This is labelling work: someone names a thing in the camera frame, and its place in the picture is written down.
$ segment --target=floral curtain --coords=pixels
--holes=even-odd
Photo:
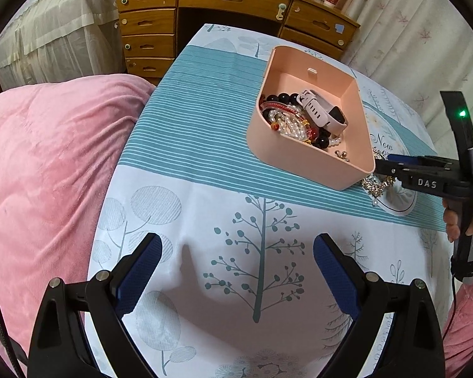
[[[440,155],[457,158],[440,97],[461,90],[473,118],[473,31],[448,0],[353,0],[361,24],[342,61],[415,109]]]

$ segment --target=gray grip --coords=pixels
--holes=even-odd
[[[453,210],[454,212],[457,213],[458,215],[458,226],[459,229],[461,228],[461,220],[463,216],[463,204],[462,202],[455,202],[453,200],[448,201],[448,208],[450,210]],[[459,239],[454,240],[454,254],[457,252],[459,244]],[[471,247],[470,247],[470,253],[468,255],[468,262],[473,261],[473,236],[471,236]],[[473,276],[472,277],[464,277],[463,278],[463,283],[465,284],[473,284]]]

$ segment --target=white circle print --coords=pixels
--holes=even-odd
[[[373,149],[382,152],[385,157],[389,154],[409,156],[408,149],[406,149],[405,144],[389,122],[370,106],[364,104],[363,109]],[[386,212],[392,215],[405,216],[414,209],[417,192],[403,188],[401,182],[396,180],[394,186],[385,190],[384,194],[377,200],[379,206]]]

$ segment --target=person's arm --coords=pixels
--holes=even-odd
[[[449,240],[459,238],[458,217],[452,210],[446,209],[443,220],[447,224]],[[466,234],[473,234],[473,222]],[[457,311],[452,325],[445,336],[443,347],[445,352],[446,377],[454,378],[473,356],[473,284],[461,285],[457,295]],[[452,317],[452,308],[448,314],[445,328]]]

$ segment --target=teal striped tablecloth section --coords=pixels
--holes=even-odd
[[[146,171],[333,212],[443,230],[439,198],[419,194],[397,217],[375,208],[354,185],[337,192],[259,161],[246,132],[266,62],[187,46],[152,94],[119,160]],[[434,152],[382,114],[411,155]]]

